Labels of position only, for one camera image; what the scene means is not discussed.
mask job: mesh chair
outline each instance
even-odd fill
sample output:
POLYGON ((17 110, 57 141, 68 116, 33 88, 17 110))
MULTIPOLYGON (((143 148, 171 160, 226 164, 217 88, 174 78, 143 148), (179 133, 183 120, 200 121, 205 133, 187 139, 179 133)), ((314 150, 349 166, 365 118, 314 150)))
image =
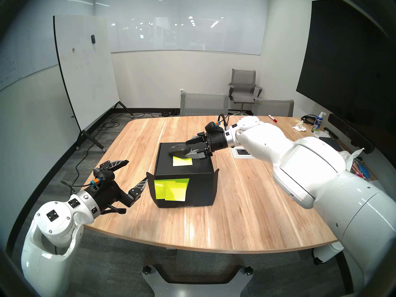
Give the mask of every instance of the mesh chair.
POLYGON ((226 93, 181 92, 180 116, 228 115, 228 95, 226 93))
POLYGON ((255 98, 253 115, 293 117, 294 100, 263 100, 255 98))
POLYGON ((228 93, 228 97, 230 100, 234 101, 234 104, 241 103, 240 111, 232 111, 233 116, 242 114, 247 115, 243 112, 243 105, 245 103, 254 103, 254 98, 258 98, 261 94, 262 88, 256 85, 256 70, 232 70, 231 83, 228 84, 230 86, 230 91, 228 93), (259 93, 257 96, 254 95, 254 89, 258 87, 259 93))

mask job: computer mouse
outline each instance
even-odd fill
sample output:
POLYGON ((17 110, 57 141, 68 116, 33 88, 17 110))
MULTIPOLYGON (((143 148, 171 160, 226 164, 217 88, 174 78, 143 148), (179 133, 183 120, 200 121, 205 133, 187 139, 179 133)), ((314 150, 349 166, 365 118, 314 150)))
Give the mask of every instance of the computer mouse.
POLYGON ((178 158, 187 158, 186 154, 192 149, 186 144, 177 144, 169 149, 169 155, 176 156, 178 158))

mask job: dry erase marker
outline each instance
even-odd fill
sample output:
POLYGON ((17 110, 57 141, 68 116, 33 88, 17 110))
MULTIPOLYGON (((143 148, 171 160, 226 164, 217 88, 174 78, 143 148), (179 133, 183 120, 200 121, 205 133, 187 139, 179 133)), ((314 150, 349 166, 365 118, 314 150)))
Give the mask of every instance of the dry erase marker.
POLYGON ((274 120, 275 122, 278 122, 278 121, 276 121, 276 119, 275 119, 274 117, 272 117, 271 115, 268 115, 268 117, 271 118, 272 120, 274 120))

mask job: spray bottle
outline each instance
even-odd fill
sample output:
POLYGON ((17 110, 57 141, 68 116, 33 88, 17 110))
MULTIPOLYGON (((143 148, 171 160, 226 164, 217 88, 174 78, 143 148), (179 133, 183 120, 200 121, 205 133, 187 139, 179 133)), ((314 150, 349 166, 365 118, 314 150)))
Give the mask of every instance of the spray bottle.
POLYGON ((320 112, 320 115, 316 117, 314 126, 312 127, 312 133, 315 131, 319 131, 319 127, 322 124, 323 121, 323 115, 326 116, 325 112, 320 112))

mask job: television screen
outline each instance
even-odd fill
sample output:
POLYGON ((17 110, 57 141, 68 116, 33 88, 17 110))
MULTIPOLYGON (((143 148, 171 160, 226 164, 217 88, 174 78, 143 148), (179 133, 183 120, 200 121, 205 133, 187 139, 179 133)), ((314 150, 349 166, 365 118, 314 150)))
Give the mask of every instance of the television screen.
POLYGON ((350 124, 396 167, 396 47, 342 0, 312 2, 296 89, 350 124))

